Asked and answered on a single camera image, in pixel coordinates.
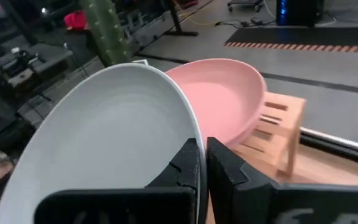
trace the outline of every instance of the black floor mat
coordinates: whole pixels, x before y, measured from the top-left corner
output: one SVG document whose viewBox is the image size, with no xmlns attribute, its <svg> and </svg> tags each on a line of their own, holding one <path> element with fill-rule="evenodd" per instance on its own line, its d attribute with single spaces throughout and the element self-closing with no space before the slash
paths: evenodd
<svg viewBox="0 0 358 224">
<path fill-rule="evenodd" d="M 238 29 L 224 45 L 265 49 L 358 52 L 358 27 Z"/>
</svg>

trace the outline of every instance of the green cactus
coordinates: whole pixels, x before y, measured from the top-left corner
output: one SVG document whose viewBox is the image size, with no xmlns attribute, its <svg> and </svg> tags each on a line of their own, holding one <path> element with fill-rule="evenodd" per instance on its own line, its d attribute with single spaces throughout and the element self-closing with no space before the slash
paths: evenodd
<svg viewBox="0 0 358 224">
<path fill-rule="evenodd" d="M 104 65 L 130 62 L 131 52 L 114 3 L 111 0 L 79 0 L 79 3 Z"/>
</svg>

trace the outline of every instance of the pink plate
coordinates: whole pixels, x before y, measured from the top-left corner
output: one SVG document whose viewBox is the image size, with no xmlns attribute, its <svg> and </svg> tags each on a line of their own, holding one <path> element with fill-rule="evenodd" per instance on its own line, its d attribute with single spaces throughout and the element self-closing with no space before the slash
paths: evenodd
<svg viewBox="0 0 358 224">
<path fill-rule="evenodd" d="M 247 63 L 212 58 L 169 70 L 185 92 L 201 128 L 204 142 L 216 137 L 235 146 L 254 130 L 264 105 L 266 84 Z"/>
</svg>

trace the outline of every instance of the white plate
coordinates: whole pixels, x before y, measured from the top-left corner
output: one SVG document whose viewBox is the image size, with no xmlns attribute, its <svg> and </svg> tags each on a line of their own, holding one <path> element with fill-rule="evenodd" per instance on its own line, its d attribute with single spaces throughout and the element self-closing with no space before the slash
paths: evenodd
<svg viewBox="0 0 358 224">
<path fill-rule="evenodd" d="M 0 224 L 33 223 L 41 200 L 60 190 L 145 187 L 188 138 L 197 140 L 206 180 L 201 132 L 177 84 L 148 65 L 105 68 L 67 94 L 34 134 L 2 195 Z"/>
</svg>

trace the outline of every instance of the gray floor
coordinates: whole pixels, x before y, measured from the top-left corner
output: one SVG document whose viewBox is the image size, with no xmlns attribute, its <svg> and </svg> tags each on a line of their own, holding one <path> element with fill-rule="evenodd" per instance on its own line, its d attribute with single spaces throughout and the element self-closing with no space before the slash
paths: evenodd
<svg viewBox="0 0 358 224">
<path fill-rule="evenodd" d="M 270 10 L 273 11 L 273 1 L 267 2 Z M 337 21 L 333 24 L 334 27 L 358 26 L 358 10 L 347 12 L 333 9 L 332 13 L 341 20 L 349 19 L 349 14 L 352 14 L 350 20 L 354 20 L 353 22 Z M 254 16 L 265 21 L 272 20 L 265 8 L 255 13 L 252 9 L 234 7 L 233 12 L 230 13 L 226 7 L 226 1 L 223 0 L 214 0 L 194 14 L 191 19 L 199 23 L 228 19 L 249 21 Z M 329 22 L 330 19 L 327 16 L 323 22 Z M 165 35 L 141 53 L 188 61 L 204 58 L 233 58 L 247 62 L 261 72 L 358 86 L 357 53 L 230 48 L 224 47 L 223 43 L 235 32 L 233 27 L 199 26 L 189 20 L 184 20 L 181 25 L 184 30 L 197 30 L 200 33 L 199 36 Z M 165 63 L 167 62 L 160 62 L 158 66 L 165 68 Z M 299 96 L 308 100 L 304 127 L 358 142 L 358 93 L 268 78 L 266 82 L 269 91 Z"/>
</svg>

